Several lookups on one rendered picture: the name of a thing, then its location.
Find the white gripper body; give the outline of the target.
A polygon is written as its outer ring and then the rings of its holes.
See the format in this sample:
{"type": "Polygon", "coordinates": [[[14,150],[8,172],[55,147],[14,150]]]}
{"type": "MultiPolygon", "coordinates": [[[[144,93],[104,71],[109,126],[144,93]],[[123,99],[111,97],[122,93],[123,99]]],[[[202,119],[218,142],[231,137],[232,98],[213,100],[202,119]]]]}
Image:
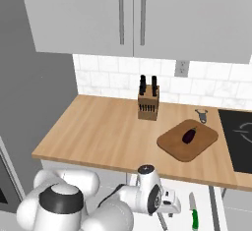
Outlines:
{"type": "Polygon", "coordinates": [[[178,214],[181,212],[181,203],[178,197],[175,197],[173,200],[164,200],[162,203],[163,211],[166,213],[178,214]]]}

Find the brown wooden cutting board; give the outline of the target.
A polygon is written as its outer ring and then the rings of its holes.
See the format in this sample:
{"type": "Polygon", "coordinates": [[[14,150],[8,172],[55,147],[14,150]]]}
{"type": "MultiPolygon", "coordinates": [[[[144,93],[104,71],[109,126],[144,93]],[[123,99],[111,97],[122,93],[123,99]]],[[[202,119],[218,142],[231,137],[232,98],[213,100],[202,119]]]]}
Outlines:
{"type": "Polygon", "coordinates": [[[189,162],[205,151],[219,137],[210,127],[193,119],[187,119],[157,138],[157,145],[175,159],[189,162]],[[190,144],[182,141],[183,135],[190,129],[197,128],[190,144]]]}

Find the dark purple eggplant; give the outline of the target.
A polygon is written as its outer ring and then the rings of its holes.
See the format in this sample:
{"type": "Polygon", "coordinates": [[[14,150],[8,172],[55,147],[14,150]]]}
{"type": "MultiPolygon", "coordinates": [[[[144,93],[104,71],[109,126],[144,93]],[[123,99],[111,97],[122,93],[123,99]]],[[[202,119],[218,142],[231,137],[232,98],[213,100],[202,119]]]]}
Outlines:
{"type": "Polygon", "coordinates": [[[185,144],[190,144],[195,135],[196,135],[196,132],[197,132],[197,128],[192,128],[190,130],[188,130],[182,137],[182,141],[185,143],[185,144]]]}

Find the black hob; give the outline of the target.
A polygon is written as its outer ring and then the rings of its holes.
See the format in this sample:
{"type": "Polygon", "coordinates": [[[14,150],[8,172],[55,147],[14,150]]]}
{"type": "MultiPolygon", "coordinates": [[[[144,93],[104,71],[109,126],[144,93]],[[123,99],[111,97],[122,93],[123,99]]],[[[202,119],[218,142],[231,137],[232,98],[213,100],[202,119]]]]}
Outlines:
{"type": "Polygon", "coordinates": [[[252,174],[252,112],[219,110],[235,172],[252,174]]]}

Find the grey metal peeler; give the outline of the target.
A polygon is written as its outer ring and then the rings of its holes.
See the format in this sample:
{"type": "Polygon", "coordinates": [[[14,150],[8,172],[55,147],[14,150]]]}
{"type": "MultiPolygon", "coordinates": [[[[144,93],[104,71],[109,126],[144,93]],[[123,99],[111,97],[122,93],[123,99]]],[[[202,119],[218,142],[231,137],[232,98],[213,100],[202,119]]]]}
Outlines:
{"type": "Polygon", "coordinates": [[[208,113],[208,110],[205,109],[204,112],[200,112],[198,109],[195,109],[195,112],[198,113],[200,122],[202,124],[206,124],[207,123],[207,113],[208,113]]]}

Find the wooden knife block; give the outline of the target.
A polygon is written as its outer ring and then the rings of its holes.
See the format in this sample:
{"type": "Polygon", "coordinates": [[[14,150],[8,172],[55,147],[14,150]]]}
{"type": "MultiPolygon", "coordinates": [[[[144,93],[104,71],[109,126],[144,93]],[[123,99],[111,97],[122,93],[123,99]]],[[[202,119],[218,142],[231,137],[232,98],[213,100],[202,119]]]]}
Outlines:
{"type": "Polygon", "coordinates": [[[151,85],[146,86],[143,94],[138,94],[138,118],[142,120],[155,121],[158,118],[159,87],[156,96],[153,96],[151,85]]]}

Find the grey tall appliance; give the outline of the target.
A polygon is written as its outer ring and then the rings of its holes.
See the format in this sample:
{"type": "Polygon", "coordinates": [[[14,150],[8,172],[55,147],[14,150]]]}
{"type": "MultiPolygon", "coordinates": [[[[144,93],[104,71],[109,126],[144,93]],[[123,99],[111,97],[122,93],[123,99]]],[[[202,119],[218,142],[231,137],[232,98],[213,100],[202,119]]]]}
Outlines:
{"type": "Polygon", "coordinates": [[[0,210],[16,213],[24,197],[24,189],[0,137],[0,210]]]}

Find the green handled knife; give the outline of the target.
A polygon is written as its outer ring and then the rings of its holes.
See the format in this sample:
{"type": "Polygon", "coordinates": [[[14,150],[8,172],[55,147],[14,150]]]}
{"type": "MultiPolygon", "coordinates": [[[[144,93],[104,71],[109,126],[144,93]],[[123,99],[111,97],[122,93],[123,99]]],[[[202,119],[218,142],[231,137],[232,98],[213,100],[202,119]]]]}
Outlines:
{"type": "Polygon", "coordinates": [[[199,218],[198,218],[198,211],[197,211],[196,201],[195,201],[193,192],[189,194],[189,204],[190,204],[190,210],[192,211],[192,230],[198,231],[199,218]]]}

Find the grey wall outlet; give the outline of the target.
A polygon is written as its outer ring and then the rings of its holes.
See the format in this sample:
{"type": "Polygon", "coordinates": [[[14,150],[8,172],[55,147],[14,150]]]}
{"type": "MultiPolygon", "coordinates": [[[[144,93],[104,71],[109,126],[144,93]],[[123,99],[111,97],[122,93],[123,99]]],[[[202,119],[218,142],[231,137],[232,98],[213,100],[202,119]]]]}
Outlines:
{"type": "Polygon", "coordinates": [[[189,72],[189,61],[177,60],[175,63],[175,77],[187,78],[189,72]]]}

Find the grey wall cupboard door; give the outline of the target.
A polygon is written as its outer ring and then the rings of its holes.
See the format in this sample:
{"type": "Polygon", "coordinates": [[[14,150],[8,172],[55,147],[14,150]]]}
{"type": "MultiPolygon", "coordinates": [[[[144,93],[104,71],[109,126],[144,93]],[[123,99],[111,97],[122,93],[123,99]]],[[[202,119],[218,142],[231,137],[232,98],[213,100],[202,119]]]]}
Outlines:
{"type": "Polygon", "coordinates": [[[134,55],[140,58],[247,64],[252,56],[252,0],[134,0],[134,55]]]}
{"type": "Polygon", "coordinates": [[[38,52],[131,57],[133,0],[124,0],[124,45],[118,0],[25,0],[38,52]]]}

